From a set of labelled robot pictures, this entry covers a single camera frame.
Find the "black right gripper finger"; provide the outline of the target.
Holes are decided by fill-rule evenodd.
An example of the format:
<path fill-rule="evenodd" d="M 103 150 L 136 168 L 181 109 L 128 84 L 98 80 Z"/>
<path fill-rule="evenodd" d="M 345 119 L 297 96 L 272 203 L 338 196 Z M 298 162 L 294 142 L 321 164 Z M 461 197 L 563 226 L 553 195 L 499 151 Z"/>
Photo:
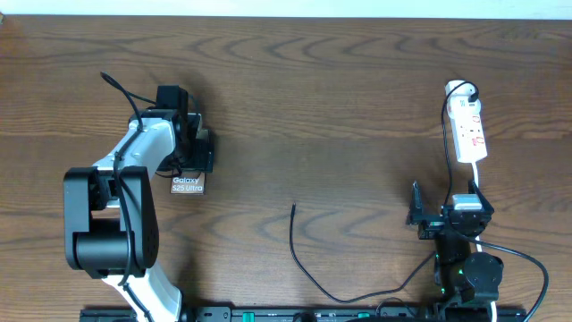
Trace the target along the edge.
<path fill-rule="evenodd" d="M 417 181 L 412 184 L 412 197 L 409 206 L 410 215 L 422 215 L 424 213 L 423 199 L 421 189 Z"/>
<path fill-rule="evenodd" d="M 491 210 L 492 209 L 492 205 L 489 203 L 489 201 L 484 197 L 484 195 L 482 194 L 482 192 L 480 192 L 479 188 L 477 187 L 476 183 L 474 180 L 470 180 L 468 182 L 468 193 L 470 195 L 474 195 L 479 203 L 481 204 L 482 210 Z"/>

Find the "Galaxy smartphone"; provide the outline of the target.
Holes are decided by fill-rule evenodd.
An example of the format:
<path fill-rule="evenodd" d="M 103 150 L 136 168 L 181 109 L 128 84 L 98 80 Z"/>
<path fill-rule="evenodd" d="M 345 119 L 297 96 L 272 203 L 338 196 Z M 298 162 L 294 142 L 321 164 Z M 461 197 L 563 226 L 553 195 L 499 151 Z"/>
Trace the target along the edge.
<path fill-rule="evenodd" d="M 171 194 L 204 195 L 206 193 L 205 173 L 183 173 L 172 178 Z"/>

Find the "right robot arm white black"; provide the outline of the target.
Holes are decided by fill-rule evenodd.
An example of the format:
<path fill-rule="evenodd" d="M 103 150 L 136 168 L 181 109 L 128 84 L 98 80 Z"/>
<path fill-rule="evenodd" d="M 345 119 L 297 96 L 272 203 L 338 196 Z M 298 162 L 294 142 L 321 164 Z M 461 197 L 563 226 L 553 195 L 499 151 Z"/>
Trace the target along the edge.
<path fill-rule="evenodd" d="M 494 208 L 476 183 L 467 194 L 457 194 L 439 214 L 425 210 L 420 186 L 412 185 L 407 223 L 418 227 L 418 238 L 433 240 L 436 247 L 434 278 L 442 299 L 433 305 L 442 321 L 497 321 L 496 301 L 504 264 L 489 253 L 472 250 L 492 219 Z"/>

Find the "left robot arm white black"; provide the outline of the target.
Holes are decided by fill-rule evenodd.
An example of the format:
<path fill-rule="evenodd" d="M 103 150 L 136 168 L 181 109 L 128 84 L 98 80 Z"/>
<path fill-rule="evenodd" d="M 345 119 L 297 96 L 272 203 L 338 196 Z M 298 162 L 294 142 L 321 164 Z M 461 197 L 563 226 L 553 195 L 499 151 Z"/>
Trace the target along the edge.
<path fill-rule="evenodd" d="M 68 265 L 112 286 L 136 321 L 194 321 L 196 311 L 157 260 L 159 232 L 150 182 L 181 148 L 183 116 L 147 110 L 90 167 L 63 179 Z"/>

